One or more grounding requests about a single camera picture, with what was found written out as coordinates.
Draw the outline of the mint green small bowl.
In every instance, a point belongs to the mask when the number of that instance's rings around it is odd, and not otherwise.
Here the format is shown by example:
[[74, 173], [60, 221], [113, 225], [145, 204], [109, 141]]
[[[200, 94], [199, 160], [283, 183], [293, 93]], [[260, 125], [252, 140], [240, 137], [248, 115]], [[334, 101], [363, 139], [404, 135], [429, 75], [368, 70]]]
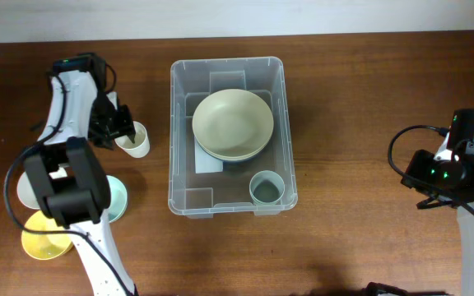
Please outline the mint green small bowl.
[[128, 192], [125, 185], [118, 178], [107, 175], [107, 180], [111, 193], [108, 217], [109, 222], [113, 223], [123, 216], [128, 207]]

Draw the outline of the yellow small bowl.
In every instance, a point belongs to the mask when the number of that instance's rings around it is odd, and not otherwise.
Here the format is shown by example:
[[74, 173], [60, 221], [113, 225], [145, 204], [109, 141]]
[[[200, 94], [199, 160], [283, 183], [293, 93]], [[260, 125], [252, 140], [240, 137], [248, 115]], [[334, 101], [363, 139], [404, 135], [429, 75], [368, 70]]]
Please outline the yellow small bowl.
[[[54, 219], [45, 217], [41, 210], [26, 221], [25, 227], [40, 231], [63, 230]], [[60, 257], [73, 247], [71, 238], [66, 234], [31, 234], [26, 231], [21, 232], [21, 245], [30, 257], [43, 261]]]

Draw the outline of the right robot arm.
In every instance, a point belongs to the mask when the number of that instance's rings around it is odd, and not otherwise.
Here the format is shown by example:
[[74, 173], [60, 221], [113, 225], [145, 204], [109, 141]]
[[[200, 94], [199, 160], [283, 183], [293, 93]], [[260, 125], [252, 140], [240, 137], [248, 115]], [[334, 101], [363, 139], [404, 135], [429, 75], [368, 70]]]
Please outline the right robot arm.
[[402, 185], [426, 197], [420, 210], [441, 206], [456, 209], [462, 248], [463, 295], [474, 295], [474, 109], [458, 109], [450, 127], [434, 129], [444, 139], [435, 153], [417, 150]]

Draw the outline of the beige bowl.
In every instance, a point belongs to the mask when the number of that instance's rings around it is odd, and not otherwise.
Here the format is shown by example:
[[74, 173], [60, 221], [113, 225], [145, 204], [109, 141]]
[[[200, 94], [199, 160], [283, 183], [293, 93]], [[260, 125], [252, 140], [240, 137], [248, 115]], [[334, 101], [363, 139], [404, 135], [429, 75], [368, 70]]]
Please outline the beige bowl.
[[273, 131], [242, 132], [193, 132], [198, 140], [209, 151], [223, 156], [240, 156], [249, 154], [272, 139]]
[[258, 95], [239, 89], [217, 91], [195, 109], [193, 132], [273, 131], [274, 118], [269, 105]]

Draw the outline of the cream cup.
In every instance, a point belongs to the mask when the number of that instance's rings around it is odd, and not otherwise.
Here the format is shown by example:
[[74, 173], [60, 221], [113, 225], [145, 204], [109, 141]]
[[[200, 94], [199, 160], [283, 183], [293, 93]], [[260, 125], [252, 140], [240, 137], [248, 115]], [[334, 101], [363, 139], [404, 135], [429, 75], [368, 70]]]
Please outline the cream cup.
[[140, 122], [134, 121], [133, 126], [135, 128], [134, 141], [131, 141], [128, 136], [121, 136], [114, 141], [128, 155], [133, 158], [142, 158], [149, 153], [151, 148], [149, 134]]

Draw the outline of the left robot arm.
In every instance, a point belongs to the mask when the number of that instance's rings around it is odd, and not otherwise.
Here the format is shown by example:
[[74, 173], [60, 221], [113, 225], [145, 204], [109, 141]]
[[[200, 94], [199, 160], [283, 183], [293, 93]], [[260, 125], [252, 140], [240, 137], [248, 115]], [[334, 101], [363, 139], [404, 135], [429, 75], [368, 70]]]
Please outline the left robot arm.
[[95, 295], [135, 295], [109, 226], [111, 189], [93, 149], [135, 138], [132, 115], [107, 84], [113, 68], [95, 53], [53, 63], [52, 102], [38, 140], [18, 158], [52, 235], [66, 234], [77, 250]]

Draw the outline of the green cup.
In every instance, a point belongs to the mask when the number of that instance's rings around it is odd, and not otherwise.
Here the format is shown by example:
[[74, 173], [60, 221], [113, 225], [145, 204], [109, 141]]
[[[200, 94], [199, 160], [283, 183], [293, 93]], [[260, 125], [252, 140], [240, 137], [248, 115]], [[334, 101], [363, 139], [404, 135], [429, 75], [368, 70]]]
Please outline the green cup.
[[256, 173], [249, 183], [249, 193], [255, 205], [275, 205], [285, 189], [282, 177], [271, 170]]

